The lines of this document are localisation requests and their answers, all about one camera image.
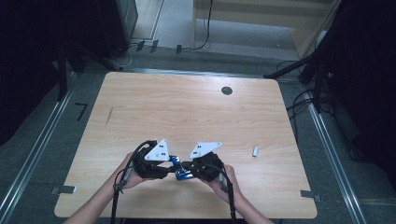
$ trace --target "power cord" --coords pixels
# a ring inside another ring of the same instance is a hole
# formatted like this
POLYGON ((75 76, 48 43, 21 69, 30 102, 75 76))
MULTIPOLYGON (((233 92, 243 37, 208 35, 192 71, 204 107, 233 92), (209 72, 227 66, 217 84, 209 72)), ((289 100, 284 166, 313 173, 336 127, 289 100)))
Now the power cord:
POLYGON ((134 153, 132 154, 131 158, 128 160, 128 162, 125 165, 125 168, 122 169, 121 171, 119 171, 119 173, 117 174, 116 179, 114 180, 114 195, 113 195, 113 206, 111 208, 111 220, 110 223, 111 224, 115 224, 116 223, 116 213, 117 213, 117 204, 119 201, 119 196, 120 196, 120 192, 122 193, 122 188, 127 184, 128 182, 128 177, 129 174, 132 172, 133 166, 131 166, 131 162, 133 161, 133 159, 136 157, 137 152, 140 151, 140 149, 142 149, 142 147, 146 144, 152 144, 153 141, 146 141, 142 144, 140 144, 140 146, 138 146, 136 148, 136 150, 134 151, 134 153), (118 176, 121 175, 120 178, 120 182, 117 184, 117 178, 118 176))
MULTIPOLYGON (((289 117, 289 120, 290 120, 290 121, 293 120, 293 126, 294 126, 294 127, 293 127, 293 130, 294 130, 294 136, 295 136, 295 139, 296 139, 297 146, 298 146, 298 129, 297 129, 297 120, 296 120, 296 117, 297 117, 299 114, 303 113, 303 112, 306 110, 306 108, 308 107, 309 104, 312 104, 312 103, 314 102, 314 98, 304 99, 304 100, 302 100, 302 101, 300 101, 300 102, 298 102, 298 103, 297 103, 297 100, 298 100, 303 94, 305 94, 305 93, 307 93, 307 92, 309 92, 309 91, 314 91, 314 90, 311 89, 311 90, 306 90, 306 91, 301 92, 301 93, 298 94, 297 97, 294 99, 293 104, 292 104, 291 106, 289 106, 289 107, 286 108, 287 111, 291 110, 291 116, 289 117)), ((331 109, 330 109, 330 110, 324 110, 324 109, 322 108, 322 105, 323 105, 323 104, 326 104, 326 105, 329 105, 329 104, 330 104, 330 101, 329 101, 328 97, 321 97, 321 98, 320 98, 320 102, 321 102, 321 104, 320 104, 320 111, 325 112, 325 113, 332 113, 332 110, 331 110, 331 109)))
POLYGON ((218 170, 227 180, 227 192, 228 192, 228 200, 230 201, 231 221, 233 222, 233 224, 236 224, 235 205, 234 205, 234 201, 233 201, 233 183, 231 182, 230 178, 227 176, 227 173, 225 172, 224 167, 222 167, 222 169, 220 169, 219 167, 210 165, 210 164, 204 164, 203 167, 205 167, 205 166, 208 166, 208 167, 218 170))

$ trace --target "handheld controller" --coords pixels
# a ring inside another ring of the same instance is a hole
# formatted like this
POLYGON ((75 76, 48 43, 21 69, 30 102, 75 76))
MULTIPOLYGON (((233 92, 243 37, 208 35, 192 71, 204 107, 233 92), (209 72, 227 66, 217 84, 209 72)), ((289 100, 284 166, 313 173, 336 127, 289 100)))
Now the handheld controller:
POLYGON ((114 184, 113 209, 111 223, 115 223, 117 200, 122 187, 126 185, 129 174, 134 170, 142 178, 163 179, 169 173, 175 173, 177 180, 199 178, 211 182, 219 176, 221 189, 229 194, 232 221, 235 222, 235 207, 233 205, 233 184, 224 172, 224 164, 213 150, 220 147, 221 142, 198 142, 190 158, 192 161, 180 162, 178 156, 169 155, 166 139, 160 143, 156 140, 142 143, 133 153, 122 172, 120 183, 114 184), (170 161, 172 166, 160 166, 170 161))

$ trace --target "black wire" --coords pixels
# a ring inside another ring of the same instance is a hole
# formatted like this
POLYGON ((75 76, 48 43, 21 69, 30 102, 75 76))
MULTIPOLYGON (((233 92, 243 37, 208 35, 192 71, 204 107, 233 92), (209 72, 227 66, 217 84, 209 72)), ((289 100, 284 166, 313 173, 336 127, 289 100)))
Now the black wire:
POLYGON ((219 167, 214 166, 214 165, 203 164, 203 166, 208 166, 208 167, 215 168, 216 170, 220 171, 221 174, 227 180, 228 199, 230 201, 231 221, 233 222, 233 224, 236 224, 235 204, 234 204, 234 201, 233 201, 233 183, 231 182, 230 178, 227 176, 227 173, 225 172, 224 167, 222 167, 224 169, 224 171, 223 171, 222 169, 220 169, 219 167))
POLYGON ((203 45, 201 45, 198 48, 194 48, 194 49, 190 49, 190 50, 199 50, 202 49, 206 43, 207 40, 209 39, 209 27, 210 27, 210 16, 212 15, 212 6, 213 6, 213 0, 210 0, 210 8, 209 8, 209 16, 207 17, 207 27, 206 27, 206 40, 205 43, 203 45))
MULTIPOLYGON (((133 168, 133 167, 134 167, 134 166, 130 166, 130 167, 126 168, 126 170, 131 169, 131 168, 133 168)), ((124 171, 125 171, 125 169, 122 169, 122 170, 120 170, 120 171, 117 173, 116 178, 114 179, 114 185, 117 185, 117 178, 119 178, 119 175, 120 175, 122 172, 124 172, 124 171)))
MULTIPOLYGON (((146 141, 146 142, 140 144, 140 146, 138 146, 134 150, 134 153, 132 154, 131 158, 129 158, 128 162, 126 163, 125 168, 122 169, 121 171, 119 171, 119 173, 117 174, 117 177, 118 177, 119 174, 122 173, 120 181, 122 181, 125 178, 125 175, 126 175, 125 171, 127 171, 129 169, 129 167, 131 166, 131 162, 136 157, 137 151, 139 151, 145 144, 149 144, 149 143, 150 143, 150 141, 146 141)), ((113 195, 113 206, 111 208, 111 219, 110 219, 111 224, 116 223, 117 204, 119 201, 119 195, 120 195, 120 191, 121 191, 120 187, 116 187, 116 185, 117 185, 116 180, 114 181, 115 185, 114 185, 114 195, 113 195)))
MULTIPOLYGON (((293 130, 294 130, 294 136, 295 136, 295 139, 296 139, 296 144, 297 144, 297 146, 298 146, 298 129, 297 129, 297 120, 296 120, 296 116, 298 116, 299 114, 303 113, 303 112, 306 110, 307 106, 308 106, 309 104, 313 103, 314 98, 304 99, 304 100, 302 100, 302 101, 300 101, 300 102, 298 102, 298 103, 297 103, 297 100, 298 100, 303 94, 305 94, 306 92, 309 92, 309 91, 313 91, 313 90, 306 90, 306 91, 303 91, 303 92, 301 92, 300 94, 298 94, 297 97, 294 99, 293 104, 292 104, 291 106, 289 106, 289 107, 286 108, 288 111, 289 111, 290 109, 292 109, 291 116, 289 117, 289 120, 292 120, 292 119, 293 119, 293 126, 294 126, 294 127, 293 127, 293 130)), ((320 98, 319 100, 320 100, 320 111, 323 111, 323 112, 325 112, 325 113, 332 113, 331 110, 328 111, 328 110, 324 110, 324 109, 322 108, 322 104, 328 104, 328 105, 330 104, 328 97, 322 97, 322 98, 320 98)))

